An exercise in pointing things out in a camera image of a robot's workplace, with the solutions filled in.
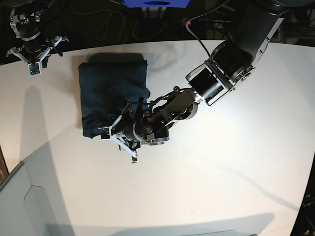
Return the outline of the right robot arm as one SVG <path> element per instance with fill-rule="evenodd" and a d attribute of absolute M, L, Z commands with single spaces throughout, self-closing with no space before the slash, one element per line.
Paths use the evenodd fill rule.
<path fill-rule="evenodd" d="M 47 68 L 52 52 L 63 56 L 57 46 L 68 42 L 68 37 L 49 37 L 44 17 L 53 4 L 52 0 L 2 0 L 1 7 L 10 9 L 8 23 L 20 43 L 6 51 L 5 56 L 14 56 L 27 65 L 28 74 L 41 74 Z"/>

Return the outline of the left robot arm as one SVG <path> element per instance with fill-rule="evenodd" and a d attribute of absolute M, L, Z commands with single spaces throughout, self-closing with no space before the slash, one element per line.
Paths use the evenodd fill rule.
<path fill-rule="evenodd" d="M 188 88 L 173 91 L 149 103 L 138 101 L 131 114 L 129 102 L 108 127 L 101 128 L 101 139 L 112 140 L 137 162 L 142 145 L 162 145 L 169 140 L 169 129 L 192 118 L 200 102 L 213 105 L 250 76 L 264 54 L 284 14 L 302 6 L 299 0 L 251 0 L 239 11 L 229 38 L 219 44 L 208 59 L 191 71 Z"/>

